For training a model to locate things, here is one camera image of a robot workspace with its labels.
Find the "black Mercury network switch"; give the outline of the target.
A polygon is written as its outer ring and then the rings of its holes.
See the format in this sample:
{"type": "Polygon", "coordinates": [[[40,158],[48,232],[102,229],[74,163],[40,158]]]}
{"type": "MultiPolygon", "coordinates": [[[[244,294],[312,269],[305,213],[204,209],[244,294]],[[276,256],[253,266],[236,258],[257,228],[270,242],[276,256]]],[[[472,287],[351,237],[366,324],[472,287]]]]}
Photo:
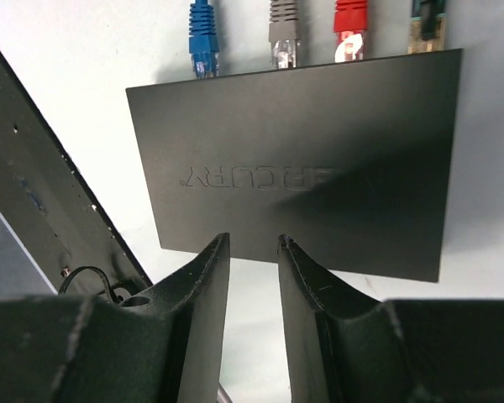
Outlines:
{"type": "Polygon", "coordinates": [[[435,282],[460,49],[130,87],[160,246],[435,282]]]}

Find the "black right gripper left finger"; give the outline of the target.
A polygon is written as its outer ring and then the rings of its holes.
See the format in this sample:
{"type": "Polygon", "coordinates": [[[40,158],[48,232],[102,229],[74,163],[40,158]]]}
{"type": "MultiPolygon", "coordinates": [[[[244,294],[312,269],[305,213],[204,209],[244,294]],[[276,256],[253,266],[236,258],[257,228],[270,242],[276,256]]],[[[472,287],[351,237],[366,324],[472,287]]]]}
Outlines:
{"type": "Polygon", "coordinates": [[[0,402],[214,402],[230,238],[120,304],[0,298],[0,402]]]}

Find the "black ethernet cable teal plug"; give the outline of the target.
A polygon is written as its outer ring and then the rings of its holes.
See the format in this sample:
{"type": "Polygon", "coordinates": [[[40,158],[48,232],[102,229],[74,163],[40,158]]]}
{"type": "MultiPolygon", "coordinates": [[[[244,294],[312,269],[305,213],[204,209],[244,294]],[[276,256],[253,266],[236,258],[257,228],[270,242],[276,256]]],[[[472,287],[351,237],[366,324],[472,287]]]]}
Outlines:
{"type": "Polygon", "coordinates": [[[444,50],[445,11],[445,0],[412,1],[408,54],[444,50]]]}

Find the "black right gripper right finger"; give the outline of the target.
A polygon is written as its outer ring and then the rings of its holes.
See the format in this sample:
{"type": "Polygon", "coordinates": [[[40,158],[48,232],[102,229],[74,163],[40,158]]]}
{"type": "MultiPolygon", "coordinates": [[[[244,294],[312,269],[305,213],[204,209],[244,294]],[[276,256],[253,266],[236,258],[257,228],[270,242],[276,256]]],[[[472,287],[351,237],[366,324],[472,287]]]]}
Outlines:
{"type": "Polygon", "coordinates": [[[504,402],[504,300],[378,301],[281,236],[294,402],[504,402]]]}

